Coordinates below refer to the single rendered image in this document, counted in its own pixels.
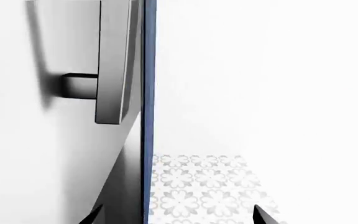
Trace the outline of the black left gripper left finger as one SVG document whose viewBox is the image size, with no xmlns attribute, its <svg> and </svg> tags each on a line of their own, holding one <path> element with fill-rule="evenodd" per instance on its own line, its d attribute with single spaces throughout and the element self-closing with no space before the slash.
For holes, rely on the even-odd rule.
<svg viewBox="0 0 358 224">
<path fill-rule="evenodd" d="M 80 221 L 79 224 L 93 224 L 102 208 L 103 205 L 100 205 L 95 208 L 90 214 L 88 214 L 88 216 L 86 216 L 82 221 Z"/>
</svg>

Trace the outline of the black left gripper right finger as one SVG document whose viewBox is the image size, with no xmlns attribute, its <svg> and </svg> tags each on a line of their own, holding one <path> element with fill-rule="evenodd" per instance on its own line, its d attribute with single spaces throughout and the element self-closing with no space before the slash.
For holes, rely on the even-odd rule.
<svg viewBox="0 0 358 224">
<path fill-rule="evenodd" d="M 260 206 L 254 205 L 253 211 L 254 224 L 279 224 L 272 216 L 270 216 Z"/>
</svg>

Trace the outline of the white cabinet door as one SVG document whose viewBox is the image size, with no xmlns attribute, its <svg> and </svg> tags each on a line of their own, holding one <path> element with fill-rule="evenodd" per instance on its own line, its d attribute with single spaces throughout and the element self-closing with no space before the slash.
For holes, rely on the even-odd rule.
<svg viewBox="0 0 358 224">
<path fill-rule="evenodd" d="M 144 1 L 128 110 L 97 124 L 60 77 L 97 73 L 101 0 L 0 0 L 0 224 L 144 224 Z"/>
</svg>

